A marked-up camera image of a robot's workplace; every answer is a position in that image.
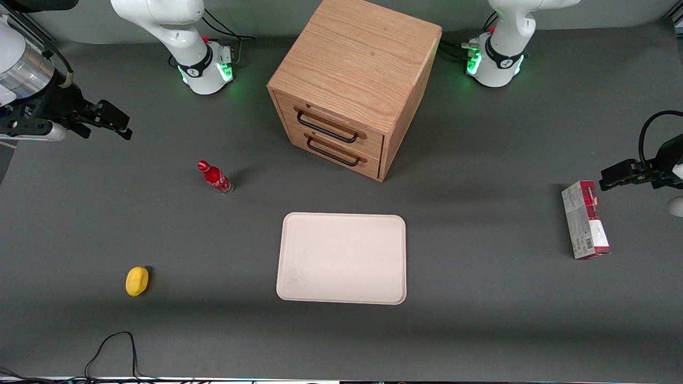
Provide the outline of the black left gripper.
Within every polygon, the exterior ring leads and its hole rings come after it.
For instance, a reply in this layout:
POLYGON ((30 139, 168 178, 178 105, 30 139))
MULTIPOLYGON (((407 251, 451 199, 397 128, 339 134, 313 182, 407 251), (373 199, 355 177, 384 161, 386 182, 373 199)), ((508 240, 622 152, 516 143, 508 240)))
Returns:
POLYGON ((638 155, 644 167, 642 175, 641 163, 635 159, 626 159, 601 171, 600 189, 608 191, 625 185, 650 183, 654 189, 670 187, 682 189, 681 173, 675 168, 681 166, 682 135, 669 139, 660 146, 654 158, 646 160, 644 153, 644 135, 638 140, 638 155))

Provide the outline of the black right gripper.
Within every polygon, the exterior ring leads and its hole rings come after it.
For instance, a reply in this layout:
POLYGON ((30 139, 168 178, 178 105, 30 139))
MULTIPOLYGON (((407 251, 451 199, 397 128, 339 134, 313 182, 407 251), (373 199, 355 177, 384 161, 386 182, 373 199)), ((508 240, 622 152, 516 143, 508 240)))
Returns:
POLYGON ((27 98, 2 104, 2 140, 64 140, 69 132, 88 139, 92 127, 130 140, 129 116, 107 100, 93 104, 76 85, 61 89, 51 82, 27 98))

